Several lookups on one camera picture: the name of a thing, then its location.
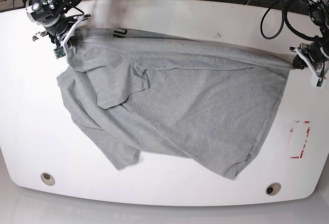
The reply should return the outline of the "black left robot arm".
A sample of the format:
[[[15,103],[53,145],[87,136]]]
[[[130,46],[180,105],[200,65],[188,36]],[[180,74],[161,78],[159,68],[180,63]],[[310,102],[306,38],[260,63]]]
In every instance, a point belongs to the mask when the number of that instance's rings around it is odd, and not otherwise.
[[[310,44],[301,43],[293,49],[296,56],[293,67],[296,69],[309,68],[318,79],[325,79],[328,72],[328,0],[300,0],[307,3],[308,15],[312,22],[319,27],[322,34],[319,36],[307,36],[291,26],[288,19],[285,24],[291,32],[298,37],[309,41]]]

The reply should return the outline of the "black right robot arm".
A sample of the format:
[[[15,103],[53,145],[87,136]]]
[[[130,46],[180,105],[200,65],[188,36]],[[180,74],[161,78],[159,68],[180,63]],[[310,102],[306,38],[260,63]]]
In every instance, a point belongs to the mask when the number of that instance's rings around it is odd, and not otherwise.
[[[42,25],[56,47],[61,46],[61,37],[67,35],[78,19],[85,13],[78,8],[82,0],[29,0],[26,15],[34,23]]]

